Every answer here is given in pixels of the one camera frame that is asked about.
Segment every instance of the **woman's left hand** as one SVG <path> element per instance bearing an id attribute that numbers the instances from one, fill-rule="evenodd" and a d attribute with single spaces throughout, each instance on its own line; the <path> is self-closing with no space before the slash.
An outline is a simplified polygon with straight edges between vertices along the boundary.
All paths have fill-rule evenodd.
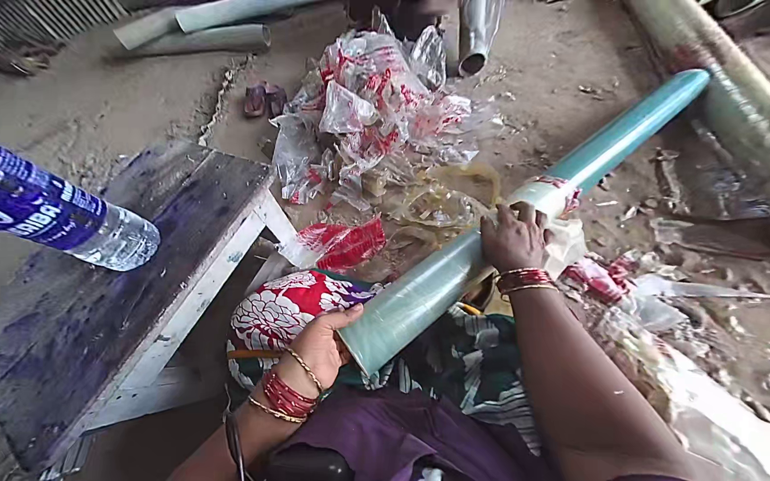
<path id="1" fill-rule="evenodd" d="M 308 322 L 290 344 L 290 348 L 311 368 L 323 389 L 335 383 L 340 366 L 352 358 L 338 337 L 337 330 L 355 322 L 364 310 L 363 305 L 356 304 L 343 312 L 323 314 Z M 278 377 L 299 394 L 312 398 L 320 394 L 308 373 L 289 353 L 284 353 L 281 362 L 273 369 Z"/>

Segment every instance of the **red plastic bag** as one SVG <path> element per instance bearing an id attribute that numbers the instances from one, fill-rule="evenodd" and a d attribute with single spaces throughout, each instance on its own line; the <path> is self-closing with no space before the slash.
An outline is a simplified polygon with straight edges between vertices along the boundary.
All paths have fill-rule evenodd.
<path id="1" fill-rule="evenodd" d="M 385 231 L 377 216 L 366 224 L 314 224 L 303 228 L 292 245 L 281 254 L 300 268 L 317 268 L 342 273 L 375 256 L 385 246 Z"/>

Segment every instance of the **woman's right hand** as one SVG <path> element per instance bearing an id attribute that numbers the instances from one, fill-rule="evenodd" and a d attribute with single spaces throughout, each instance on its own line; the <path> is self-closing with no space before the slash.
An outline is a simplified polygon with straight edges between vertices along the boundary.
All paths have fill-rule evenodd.
<path id="1" fill-rule="evenodd" d="M 533 205 L 517 202 L 508 207 L 498 204 L 498 224 L 484 216 L 480 220 L 483 256 L 498 272 L 525 267 L 542 267 L 542 254 L 548 231 L 542 228 L 546 216 Z M 515 209 L 519 217 L 513 214 Z"/>

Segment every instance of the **purple painted wood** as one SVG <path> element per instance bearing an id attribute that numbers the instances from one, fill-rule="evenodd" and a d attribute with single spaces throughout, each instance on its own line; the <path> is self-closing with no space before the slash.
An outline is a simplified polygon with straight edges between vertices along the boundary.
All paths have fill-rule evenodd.
<path id="1" fill-rule="evenodd" d="M 165 142 L 140 153 L 104 195 L 159 228 L 146 265 L 113 272 L 50 249 L 27 260 L 0 303 L 0 424 L 24 468 L 54 462 L 80 435 L 91 404 L 273 179 L 262 164 Z"/>

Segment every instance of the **purple cloth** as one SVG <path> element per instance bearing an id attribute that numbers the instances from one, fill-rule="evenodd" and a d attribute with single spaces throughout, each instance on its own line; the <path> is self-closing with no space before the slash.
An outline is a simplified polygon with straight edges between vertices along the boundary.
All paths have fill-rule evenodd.
<path id="1" fill-rule="evenodd" d="M 556 479 L 514 426 L 477 422 L 417 390 L 337 388 L 284 447 L 295 443 L 342 454 L 358 481 L 408 481 L 421 458 L 476 481 Z"/>

